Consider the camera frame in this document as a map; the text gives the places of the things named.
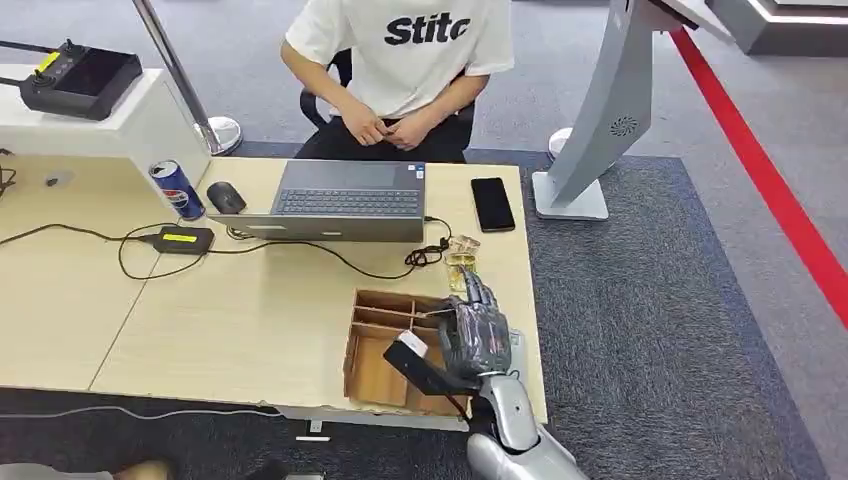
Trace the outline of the person's left hand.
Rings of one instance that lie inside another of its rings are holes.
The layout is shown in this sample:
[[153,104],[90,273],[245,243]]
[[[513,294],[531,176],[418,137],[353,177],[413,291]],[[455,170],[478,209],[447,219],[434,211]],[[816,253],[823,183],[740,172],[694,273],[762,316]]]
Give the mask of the person's left hand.
[[400,150],[416,149],[434,128],[426,112],[408,115],[387,127],[385,138]]

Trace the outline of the person's right hand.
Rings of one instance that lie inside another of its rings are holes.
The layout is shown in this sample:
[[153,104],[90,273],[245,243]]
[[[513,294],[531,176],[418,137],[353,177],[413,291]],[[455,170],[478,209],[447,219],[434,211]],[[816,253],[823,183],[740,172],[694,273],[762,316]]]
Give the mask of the person's right hand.
[[362,146],[376,145],[389,133],[384,122],[357,99],[344,100],[337,109],[349,133]]

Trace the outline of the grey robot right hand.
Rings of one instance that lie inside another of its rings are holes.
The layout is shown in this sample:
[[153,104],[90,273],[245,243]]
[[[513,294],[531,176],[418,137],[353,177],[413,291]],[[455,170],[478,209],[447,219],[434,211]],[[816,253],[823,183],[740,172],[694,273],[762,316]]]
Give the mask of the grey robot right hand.
[[463,378],[507,374],[512,364],[510,329],[493,291],[479,275],[461,267],[466,294],[446,299],[439,340],[447,371]]

